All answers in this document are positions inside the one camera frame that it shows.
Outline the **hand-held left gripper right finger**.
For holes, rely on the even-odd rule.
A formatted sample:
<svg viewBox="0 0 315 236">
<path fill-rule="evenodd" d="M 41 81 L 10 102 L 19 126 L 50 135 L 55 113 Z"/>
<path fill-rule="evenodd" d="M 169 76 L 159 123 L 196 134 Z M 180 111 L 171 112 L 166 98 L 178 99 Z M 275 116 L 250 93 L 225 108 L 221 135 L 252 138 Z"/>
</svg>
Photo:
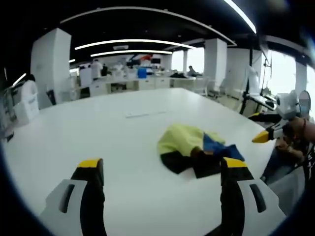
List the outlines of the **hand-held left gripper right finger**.
<svg viewBox="0 0 315 236">
<path fill-rule="evenodd" d="M 221 224 L 212 236 L 269 236 L 285 219 L 278 196 L 253 178 L 244 161 L 221 162 Z"/>
</svg>

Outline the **person's right hand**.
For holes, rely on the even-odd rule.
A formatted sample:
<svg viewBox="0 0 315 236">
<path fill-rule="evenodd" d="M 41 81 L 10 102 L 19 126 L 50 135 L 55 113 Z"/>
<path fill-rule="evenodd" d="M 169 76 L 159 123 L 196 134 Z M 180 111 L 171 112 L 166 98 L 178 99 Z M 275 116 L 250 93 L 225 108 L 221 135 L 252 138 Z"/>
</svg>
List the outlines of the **person's right hand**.
<svg viewBox="0 0 315 236">
<path fill-rule="evenodd" d="M 287 154 L 290 159 L 296 162 L 305 160 L 308 144 L 299 131 L 295 131 L 293 125 L 287 123 L 283 127 L 283 136 L 277 139 L 276 149 Z"/>
</svg>

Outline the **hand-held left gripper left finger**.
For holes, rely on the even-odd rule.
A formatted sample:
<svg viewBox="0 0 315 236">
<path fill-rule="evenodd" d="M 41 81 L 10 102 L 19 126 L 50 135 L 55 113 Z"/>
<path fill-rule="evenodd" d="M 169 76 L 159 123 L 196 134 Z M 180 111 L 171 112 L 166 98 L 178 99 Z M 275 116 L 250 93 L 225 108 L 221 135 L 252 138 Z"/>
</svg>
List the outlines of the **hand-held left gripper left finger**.
<svg viewBox="0 0 315 236">
<path fill-rule="evenodd" d="M 47 196 L 41 222 L 55 236 L 107 235 L 103 187 L 103 159 L 82 161 Z"/>
</svg>

